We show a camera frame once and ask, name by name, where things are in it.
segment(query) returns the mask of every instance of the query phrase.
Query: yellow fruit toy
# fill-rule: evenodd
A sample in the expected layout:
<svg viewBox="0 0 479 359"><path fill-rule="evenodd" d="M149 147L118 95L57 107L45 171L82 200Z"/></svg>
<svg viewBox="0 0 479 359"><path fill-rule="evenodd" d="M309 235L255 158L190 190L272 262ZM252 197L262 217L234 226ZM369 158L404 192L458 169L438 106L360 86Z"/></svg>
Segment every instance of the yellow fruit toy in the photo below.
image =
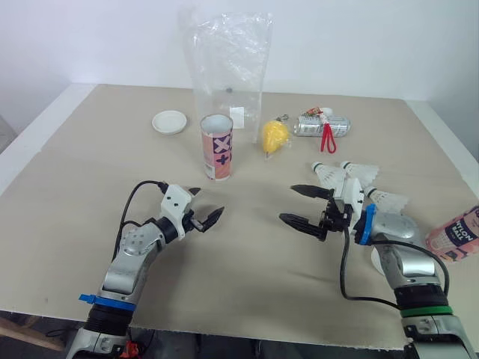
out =
<svg viewBox="0 0 479 359"><path fill-rule="evenodd" d="M287 143L289 137L290 133L287 126L281 122L280 117L277 120L265 123L263 126L263 151L266 156Z"/></svg>

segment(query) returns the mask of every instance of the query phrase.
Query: black cable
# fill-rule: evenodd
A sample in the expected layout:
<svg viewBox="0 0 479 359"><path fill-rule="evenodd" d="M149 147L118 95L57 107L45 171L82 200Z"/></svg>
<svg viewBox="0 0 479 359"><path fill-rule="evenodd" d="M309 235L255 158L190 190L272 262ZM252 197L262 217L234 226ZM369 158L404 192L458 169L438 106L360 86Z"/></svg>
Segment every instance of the black cable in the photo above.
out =
<svg viewBox="0 0 479 359"><path fill-rule="evenodd" d="M141 353L141 356L144 356L146 354L148 348L150 348L150 345L153 342L153 337L155 336L155 333L156 333L156 331L153 329L153 333L151 334L150 340L148 341L147 346L144 347L144 351Z"/></svg>
<svg viewBox="0 0 479 359"><path fill-rule="evenodd" d="M77 325L78 325L78 322L76 322L72 327L69 327L69 328L59 328L59 329L53 329L52 331L47 331L45 333L45 337L48 337L48 338L59 337L63 333L66 333L68 331L77 331L79 329L76 327Z"/></svg>
<svg viewBox="0 0 479 359"><path fill-rule="evenodd" d="M126 226L127 224L132 224L132 225L134 225L134 226L141 227L141 224L139 224L138 222L135 222L135 221L125 221L125 222L122 223L121 229L125 228L125 226Z"/></svg>
<svg viewBox="0 0 479 359"><path fill-rule="evenodd" d="M374 297L351 297L346 293L346 263L347 263L347 254L350 251L350 233L348 228L344 228L344 248L343 255L341 257L341 267L339 271L339 286L341 288L341 294L345 299L349 301L375 301L377 303L386 304L394 309L399 310L399 306L391 301L386 301L385 299L374 298Z"/></svg>
<svg viewBox="0 0 479 359"><path fill-rule="evenodd" d="M413 244L407 243L407 242L387 240L387 241L372 241L372 244L373 245L402 245L403 247L415 249L415 250L420 251L420 252L426 254L427 256L433 258L437 262L437 264L439 264L439 266L442 269L442 272L444 273L444 289L443 289L443 292L444 292L444 295L446 297L448 296L448 293L449 293L449 271L446 268L446 265L434 253L429 252L427 249L424 249L422 247L419 247L417 245L413 245Z"/></svg>
<svg viewBox="0 0 479 359"><path fill-rule="evenodd" d="M161 183L161 182L151 181L151 180L141 181L138 185L135 186L135 188L134 188L134 189L131 191L131 193L129 194L128 200L126 200L126 203L125 203L125 208L123 209L123 213L122 213L122 215L121 215L120 227L118 228L117 238L116 238L116 241L115 241L115 250L114 250L114 252L113 252L112 261L113 261L113 260L115 259L115 257L117 256L118 249L120 249L121 231L122 231L122 229L123 229L123 223L125 222L126 212L128 212L129 204L131 203L131 201L132 201L132 199L133 199L133 196L135 195L136 191L138 191L138 189L139 189L140 187L142 187L143 185L152 184L152 185L160 186L160 183Z"/></svg>

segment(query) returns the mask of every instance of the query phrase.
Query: lying can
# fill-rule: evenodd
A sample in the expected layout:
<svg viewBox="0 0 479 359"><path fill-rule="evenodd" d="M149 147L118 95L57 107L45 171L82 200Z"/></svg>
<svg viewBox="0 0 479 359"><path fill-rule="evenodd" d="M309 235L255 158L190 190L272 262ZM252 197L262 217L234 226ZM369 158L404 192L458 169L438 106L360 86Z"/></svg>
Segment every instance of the lying can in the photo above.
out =
<svg viewBox="0 0 479 359"><path fill-rule="evenodd" d="M335 114L328 116L334 137L343 137L351 128L351 121L347 117L337 116ZM298 116L293 127L293 133L300 137L321 137L323 135L323 123L318 116Z"/></svg>
<svg viewBox="0 0 479 359"><path fill-rule="evenodd" d="M435 255L451 262L479 253L479 205L429 233L426 245Z"/></svg>

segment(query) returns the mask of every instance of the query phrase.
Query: white feather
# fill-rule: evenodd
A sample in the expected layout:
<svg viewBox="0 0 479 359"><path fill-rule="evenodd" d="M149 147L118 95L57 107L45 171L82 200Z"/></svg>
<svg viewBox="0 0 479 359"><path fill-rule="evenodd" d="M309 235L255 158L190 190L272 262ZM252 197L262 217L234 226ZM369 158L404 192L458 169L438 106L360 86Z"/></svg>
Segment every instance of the white feather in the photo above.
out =
<svg viewBox="0 0 479 359"><path fill-rule="evenodd" d="M357 178L362 188L368 187L379 172L379 167L375 165L360 165L348 161L341 162L341 168L344 168L350 177Z"/></svg>
<svg viewBox="0 0 479 359"><path fill-rule="evenodd" d="M320 181L323 188L335 190L335 193L340 193L343 189L344 180L346 179L346 171L343 168L323 165L315 162L311 166Z"/></svg>
<svg viewBox="0 0 479 359"><path fill-rule="evenodd" d="M377 209L381 212L400 213L409 202L409 198L406 196L380 191L375 187L367 187L364 193L376 204Z"/></svg>

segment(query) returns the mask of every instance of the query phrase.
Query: beige tabletop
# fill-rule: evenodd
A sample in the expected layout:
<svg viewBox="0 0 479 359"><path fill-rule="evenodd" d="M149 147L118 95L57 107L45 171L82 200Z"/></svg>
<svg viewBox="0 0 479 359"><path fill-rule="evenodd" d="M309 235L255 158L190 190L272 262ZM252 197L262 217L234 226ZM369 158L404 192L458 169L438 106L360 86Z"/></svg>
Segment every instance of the beige tabletop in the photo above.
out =
<svg viewBox="0 0 479 359"><path fill-rule="evenodd" d="M259 145L234 134L234 172L211 182L190 90L100 85L72 113L0 197L0 309L84 320L77 300L103 281L123 205L141 180L199 186L198 213L224 205L209 232L189 233L150 268L133 324L302 343L402 348L397 311L342 299L338 272L343 241L326 242L284 225L280 212L319 218L325 203L290 185L317 184L314 161L380 166L375 184L408 195L404 213L425 230L473 206L477 199L406 103L395 99L265 93L263 119L315 105L349 117L334 155L317 139L294 138L265 162ZM175 136L151 127L161 110L177 109L189 124ZM161 193L144 188L128 219L157 216ZM479 349L479 256L449 265L449 301ZM351 247L352 295L394 300L372 266L370 248Z"/></svg>

